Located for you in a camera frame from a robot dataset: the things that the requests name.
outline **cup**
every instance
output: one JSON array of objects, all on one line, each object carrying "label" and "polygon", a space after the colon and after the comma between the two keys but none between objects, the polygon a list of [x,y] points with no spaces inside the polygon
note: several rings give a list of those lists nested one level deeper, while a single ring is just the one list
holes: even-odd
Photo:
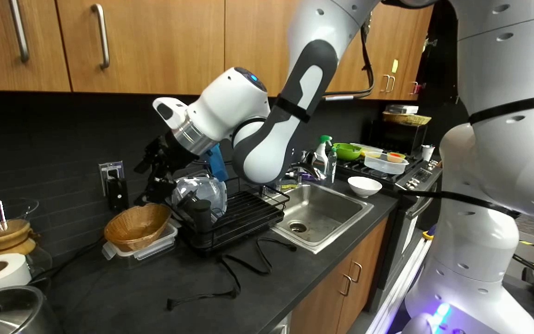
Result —
[{"label": "cup", "polygon": [[421,146],[421,156],[425,161],[430,161],[432,158],[432,153],[434,153],[435,147],[432,145],[422,145]]}]

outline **dish soap bottle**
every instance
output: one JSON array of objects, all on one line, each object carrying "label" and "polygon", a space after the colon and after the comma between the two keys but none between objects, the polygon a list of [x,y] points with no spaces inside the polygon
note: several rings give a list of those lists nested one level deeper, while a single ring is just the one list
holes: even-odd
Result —
[{"label": "dish soap bottle", "polygon": [[326,144],[333,146],[331,144],[332,139],[333,137],[330,135],[321,135],[320,144],[318,144],[316,150],[314,151],[316,153],[316,158],[314,158],[313,165],[325,175],[327,174],[326,171],[329,159],[327,158],[327,154],[324,152],[324,149],[326,148]]},{"label": "dish soap bottle", "polygon": [[335,146],[331,148],[331,152],[329,152],[327,159],[327,184],[333,184],[333,182],[335,182],[335,169],[337,169],[337,148]]}]

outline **blue light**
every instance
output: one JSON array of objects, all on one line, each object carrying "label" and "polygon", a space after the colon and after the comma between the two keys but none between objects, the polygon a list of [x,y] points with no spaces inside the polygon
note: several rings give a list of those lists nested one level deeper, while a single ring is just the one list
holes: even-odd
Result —
[{"label": "blue light", "polygon": [[451,305],[444,302],[438,306],[438,309],[436,309],[436,313],[434,313],[434,315],[432,315],[432,317],[428,319],[428,323],[432,328],[433,334],[436,334],[438,332],[439,326],[444,323],[445,318],[449,314],[450,310]]}]

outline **black countertop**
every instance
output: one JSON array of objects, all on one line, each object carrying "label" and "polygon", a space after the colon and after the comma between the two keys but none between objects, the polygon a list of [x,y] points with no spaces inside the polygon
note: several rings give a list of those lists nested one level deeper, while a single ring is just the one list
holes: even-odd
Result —
[{"label": "black countertop", "polygon": [[[353,192],[346,182],[332,187]],[[259,276],[232,264],[242,292],[235,299],[210,298],[187,302],[167,311],[167,298],[231,290],[233,280],[214,259],[199,258],[184,243],[132,270],[108,262],[100,248],[85,254],[53,281],[48,294],[66,334],[103,333],[242,333],[265,334],[279,323],[347,254],[396,207],[397,199],[376,194],[374,205],[324,250],[314,255],[280,245],[261,248],[273,264],[273,273]],[[261,233],[286,241],[273,231]],[[252,237],[228,251],[260,266]]]}]

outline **sink drain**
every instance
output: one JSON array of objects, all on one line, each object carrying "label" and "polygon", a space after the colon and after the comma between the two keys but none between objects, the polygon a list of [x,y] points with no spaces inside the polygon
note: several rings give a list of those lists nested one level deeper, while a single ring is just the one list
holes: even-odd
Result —
[{"label": "sink drain", "polygon": [[292,230],[292,232],[302,233],[302,232],[306,232],[308,228],[306,227],[306,225],[302,224],[301,222],[291,222],[290,230]]}]

